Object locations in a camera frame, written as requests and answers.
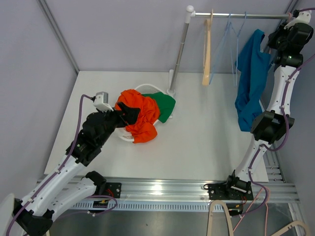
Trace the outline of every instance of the orange shirt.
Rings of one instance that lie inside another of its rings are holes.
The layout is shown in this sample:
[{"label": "orange shirt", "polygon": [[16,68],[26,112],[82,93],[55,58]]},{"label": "orange shirt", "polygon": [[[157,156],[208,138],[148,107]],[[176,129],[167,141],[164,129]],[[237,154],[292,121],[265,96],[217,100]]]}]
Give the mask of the orange shirt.
[{"label": "orange shirt", "polygon": [[153,123],[158,119],[160,112],[154,99],[144,97],[134,89],[128,89],[121,93],[117,102],[123,102],[132,108],[140,108],[136,124],[126,126],[126,131],[132,134],[135,144],[145,143],[157,136]]}]

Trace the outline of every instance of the white wall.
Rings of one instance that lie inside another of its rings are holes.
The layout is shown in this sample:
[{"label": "white wall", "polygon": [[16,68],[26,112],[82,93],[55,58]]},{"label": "white wall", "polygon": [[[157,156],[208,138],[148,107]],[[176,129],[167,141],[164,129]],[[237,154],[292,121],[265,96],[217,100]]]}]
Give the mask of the white wall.
[{"label": "white wall", "polygon": [[[284,13],[290,0],[47,0],[81,70],[169,71],[174,67],[187,5],[197,12]],[[181,71],[200,72],[203,18],[191,21]],[[212,52],[227,19],[213,19]],[[238,30],[243,19],[233,19]],[[240,49],[257,29],[271,33],[278,20],[247,20]],[[233,54],[236,57],[236,39]],[[229,46],[217,72],[231,72]]]},{"label": "white wall", "polygon": [[[303,0],[299,9],[314,7],[313,0]],[[315,28],[315,11],[311,26]],[[315,37],[304,47],[302,54],[304,61],[315,53]],[[291,99],[291,116],[295,118],[294,126],[286,145],[279,151],[281,167],[288,182],[296,184],[298,195],[303,204],[309,226],[315,232],[314,220],[314,168],[315,168],[315,59],[301,71],[294,85]],[[269,76],[266,90],[263,95],[265,102],[269,103],[273,87],[273,76]]]},{"label": "white wall", "polygon": [[42,176],[75,73],[35,0],[0,1],[0,201]]}]

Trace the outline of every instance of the black mounting plate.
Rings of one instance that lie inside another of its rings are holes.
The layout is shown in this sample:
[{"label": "black mounting plate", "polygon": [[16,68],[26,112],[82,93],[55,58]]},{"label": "black mounting plate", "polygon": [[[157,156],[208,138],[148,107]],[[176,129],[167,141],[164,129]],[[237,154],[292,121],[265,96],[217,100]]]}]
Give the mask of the black mounting plate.
[{"label": "black mounting plate", "polygon": [[122,183],[106,183],[105,189],[109,189],[113,194],[114,198],[120,198],[120,194],[122,191]]},{"label": "black mounting plate", "polygon": [[253,200],[252,187],[246,193],[229,188],[225,183],[207,183],[203,186],[208,190],[210,200]]}]

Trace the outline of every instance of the white tabletop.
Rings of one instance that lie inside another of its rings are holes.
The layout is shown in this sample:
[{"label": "white tabletop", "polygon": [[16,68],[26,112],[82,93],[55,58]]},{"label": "white tabletop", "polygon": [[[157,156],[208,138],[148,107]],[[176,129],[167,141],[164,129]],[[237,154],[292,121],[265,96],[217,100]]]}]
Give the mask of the white tabletop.
[{"label": "white tabletop", "polygon": [[[95,170],[105,177],[226,180],[244,157],[251,134],[241,132],[237,123],[237,89],[232,75],[216,74],[208,87],[202,86],[201,80],[198,73],[179,73],[173,118],[157,124],[157,137],[144,144],[133,144],[113,134],[79,175]],[[74,138],[82,94],[94,96],[106,91],[114,106],[123,90],[140,84],[152,84],[166,91],[168,73],[80,71],[45,174],[60,162]],[[85,100],[82,122],[94,111],[92,102]],[[253,179],[268,181],[263,161]]]}]

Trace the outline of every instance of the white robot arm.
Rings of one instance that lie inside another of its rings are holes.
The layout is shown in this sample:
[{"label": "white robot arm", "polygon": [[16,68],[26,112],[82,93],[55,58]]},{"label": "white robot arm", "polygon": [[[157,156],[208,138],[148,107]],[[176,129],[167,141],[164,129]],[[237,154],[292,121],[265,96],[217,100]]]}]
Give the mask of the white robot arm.
[{"label": "white robot arm", "polygon": [[[94,102],[97,112],[88,115],[79,131],[84,97]],[[14,221],[29,236],[42,236],[62,213],[80,200],[94,194],[107,195],[106,179],[95,171],[87,173],[73,188],[62,191],[101,152],[102,146],[115,128],[135,124],[137,121],[139,108],[118,103],[121,108],[118,111],[111,108],[107,100],[108,94],[105,92],[99,92],[93,98],[82,95],[74,141],[56,168],[34,190],[20,200],[15,199],[14,218],[6,236],[9,236]]]},{"label": "white robot arm", "polygon": [[279,150],[287,140],[289,128],[294,124],[294,119],[290,117],[291,95],[303,64],[303,55],[300,52],[314,32],[308,25],[311,20],[310,10],[296,10],[293,16],[294,20],[283,23],[269,35],[268,46],[277,50],[274,58],[275,82],[270,104],[267,110],[253,121],[250,146],[233,174],[225,183],[204,185],[204,188],[209,190],[211,200],[241,200],[242,197],[252,200],[251,183],[255,183],[252,176],[264,153],[266,150],[272,150],[270,146],[283,135],[283,143],[272,151]]}]

